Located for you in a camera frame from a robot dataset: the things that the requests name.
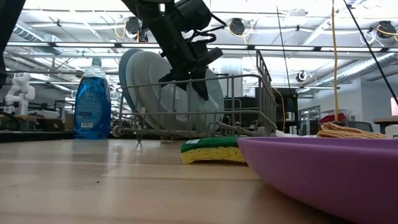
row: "chair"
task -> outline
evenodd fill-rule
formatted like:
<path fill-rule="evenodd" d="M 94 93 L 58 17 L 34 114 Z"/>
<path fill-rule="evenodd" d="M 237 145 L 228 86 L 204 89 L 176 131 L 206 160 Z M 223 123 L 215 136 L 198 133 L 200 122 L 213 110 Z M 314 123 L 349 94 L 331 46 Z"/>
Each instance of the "chair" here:
<path fill-rule="evenodd" d="M 347 121 L 348 127 L 350 128 L 358 128 L 362 131 L 373 132 L 373 127 L 371 123 L 362 122 L 362 121 Z"/>

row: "yellow sponge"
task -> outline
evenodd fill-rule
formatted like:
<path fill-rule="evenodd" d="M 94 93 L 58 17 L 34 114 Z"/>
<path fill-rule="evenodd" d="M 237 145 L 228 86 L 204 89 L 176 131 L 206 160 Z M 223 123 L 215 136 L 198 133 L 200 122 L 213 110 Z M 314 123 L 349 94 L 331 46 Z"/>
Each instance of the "yellow sponge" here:
<path fill-rule="evenodd" d="M 191 149 L 181 153 L 182 162 L 190 164 L 195 161 L 235 161 L 245 162 L 238 147 L 206 147 Z"/>

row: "sponge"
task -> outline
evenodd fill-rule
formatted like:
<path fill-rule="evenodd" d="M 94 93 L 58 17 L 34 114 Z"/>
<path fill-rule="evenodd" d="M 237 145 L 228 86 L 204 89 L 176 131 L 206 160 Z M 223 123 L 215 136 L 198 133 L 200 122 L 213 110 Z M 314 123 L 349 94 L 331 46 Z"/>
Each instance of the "sponge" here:
<path fill-rule="evenodd" d="M 189 140 L 181 146 L 182 162 L 233 161 L 245 162 L 238 146 L 238 137 Z"/>

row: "wall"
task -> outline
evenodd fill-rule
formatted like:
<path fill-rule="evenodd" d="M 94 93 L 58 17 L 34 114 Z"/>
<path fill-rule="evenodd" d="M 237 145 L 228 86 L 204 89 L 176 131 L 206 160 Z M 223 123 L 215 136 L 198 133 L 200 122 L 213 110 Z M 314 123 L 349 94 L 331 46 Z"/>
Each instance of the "wall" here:
<path fill-rule="evenodd" d="M 391 116 L 391 94 L 383 82 L 369 82 L 367 78 L 352 80 L 352 84 L 340 85 L 338 90 L 339 109 L 349 110 L 350 116 L 356 121 L 371 123 L 373 130 L 379 132 L 379 125 L 373 123 L 374 118 Z M 398 84 L 392 84 L 398 93 Z M 314 99 L 298 99 L 298 109 L 320 106 L 321 111 L 335 108 L 333 90 L 321 90 Z"/>
<path fill-rule="evenodd" d="M 398 84 L 391 84 L 398 93 Z M 391 93 L 385 83 L 368 82 L 362 79 L 363 121 L 369 122 L 374 131 L 380 131 L 379 125 L 373 123 L 374 118 L 391 116 Z"/>
<path fill-rule="evenodd" d="M 356 121 L 362 121 L 361 79 L 357 78 L 352 82 L 349 85 L 340 85 L 338 90 L 339 109 L 349 110 L 350 116 L 355 116 Z M 334 110 L 334 90 L 320 90 L 315 94 L 314 99 L 298 99 L 298 110 L 313 106 L 320 106 L 321 111 Z"/>

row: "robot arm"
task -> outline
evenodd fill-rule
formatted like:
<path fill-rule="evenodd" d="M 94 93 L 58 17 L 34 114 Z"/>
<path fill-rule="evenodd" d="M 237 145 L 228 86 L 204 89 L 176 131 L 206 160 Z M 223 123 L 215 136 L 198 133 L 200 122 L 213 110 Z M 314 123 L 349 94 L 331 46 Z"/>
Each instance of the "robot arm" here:
<path fill-rule="evenodd" d="M 159 82 L 173 80 L 189 80 L 205 78 L 208 64 L 222 56 L 222 51 L 215 48 L 208 51 L 206 44 L 216 40 L 216 35 L 210 31 L 222 29 L 226 24 L 215 17 L 202 0 L 122 0 L 129 10 L 142 21 L 142 29 L 149 29 L 162 49 L 162 57 L 166 57 L 172 69 Z M 160 4 L 165 5 L 164 14 L 160 11 Z M 222 26 L 199 31 L 208 27 L 214 17 Z M 193 35 L 184 39 L 182 32 L 193 30 Z M 210 37 L 210 39 L 192 42 L 196 36 Z M 187 90 L 187 85 L 178 85 Z M 192 84 L 194 90 L 208 100 L 205 82 Z"/>
<path fill-rule="evenodd" d="M 29 80 L 30 75 L 28 73 L 12 79 L 12 86 L 5 97 L 6 106 L 4 107 L 4 112 L 13 113 L 14 102 L 19 102 L 19 114 L 27 114 L 29 100 L 35 98 L 35 88 L 29 85 Z M 18 91 L 20 92 L 19 96 L 14 96 Z"/>

